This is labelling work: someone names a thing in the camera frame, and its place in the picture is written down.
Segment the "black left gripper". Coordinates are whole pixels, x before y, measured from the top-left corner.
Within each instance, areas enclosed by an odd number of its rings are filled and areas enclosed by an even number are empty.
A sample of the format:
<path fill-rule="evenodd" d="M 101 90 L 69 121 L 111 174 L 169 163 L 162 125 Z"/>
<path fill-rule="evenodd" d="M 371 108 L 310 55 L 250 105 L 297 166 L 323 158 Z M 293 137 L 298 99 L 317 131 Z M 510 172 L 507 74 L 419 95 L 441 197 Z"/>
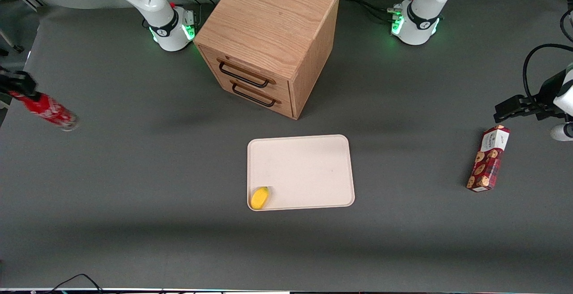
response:
<path fill-rule="evenodd" d="M 538 94 L 533 96 L 533 102 L 524 95 L 514 95 L 511 98 L 497 104 L 493 115 L 497 124 L 515 118 L 534 116 L 537 121 L 546 120 L 550 117 L 569 119 L 569 113 L 554 104 L 557 97 L 561 97 L 563 84 L 569 70 L 562 70 L 558 74 L 543 82 Z"/>

